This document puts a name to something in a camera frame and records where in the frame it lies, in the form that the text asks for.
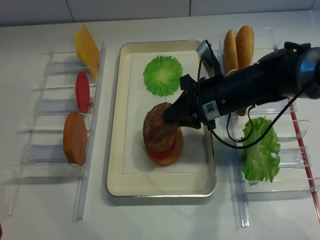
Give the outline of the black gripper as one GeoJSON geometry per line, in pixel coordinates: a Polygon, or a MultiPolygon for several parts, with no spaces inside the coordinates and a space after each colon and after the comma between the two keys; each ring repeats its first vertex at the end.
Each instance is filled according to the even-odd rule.
{"type": "Polygon", "coordinates": [[[164,113],[164,122],[179,122],[180,127],[200,129],[227,114],[226,84],[223,75],[195,81],[190,75],[180,78],[180,97],[164,113]]]}

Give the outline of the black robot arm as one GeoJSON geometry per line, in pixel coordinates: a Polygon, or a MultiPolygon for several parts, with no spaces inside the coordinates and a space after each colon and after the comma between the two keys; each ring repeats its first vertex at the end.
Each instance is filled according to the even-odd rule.
{"type": "Polygon", "coordinates": [[[165,123],[215,129],[215,119],[252,105],[281,101],[299,95],[320,97],[320,49],[309,43],[285,42],[284,47],[257,63],[228,76],[180,78],[181,96],[164,111],[165,123]]]}

